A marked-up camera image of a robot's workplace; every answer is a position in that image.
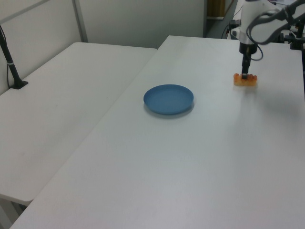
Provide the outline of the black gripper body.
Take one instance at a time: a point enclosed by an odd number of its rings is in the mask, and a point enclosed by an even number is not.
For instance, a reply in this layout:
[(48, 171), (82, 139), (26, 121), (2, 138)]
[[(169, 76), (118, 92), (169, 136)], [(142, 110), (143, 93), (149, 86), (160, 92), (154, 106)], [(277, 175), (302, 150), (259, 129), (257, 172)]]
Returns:
[(242, 55), (251, 56), (252, 54), (256, 53), (256, 45), (240, 43), (239, 52)]

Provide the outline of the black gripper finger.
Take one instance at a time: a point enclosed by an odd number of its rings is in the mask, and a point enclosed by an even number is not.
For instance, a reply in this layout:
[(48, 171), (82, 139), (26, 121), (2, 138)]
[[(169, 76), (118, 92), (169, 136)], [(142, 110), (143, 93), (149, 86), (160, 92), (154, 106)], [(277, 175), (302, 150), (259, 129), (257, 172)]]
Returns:
[(251, 57), (244, 54), (242, 60), (242, 79), (247, 79), (248, 77), (250, 62), (251, 62)]

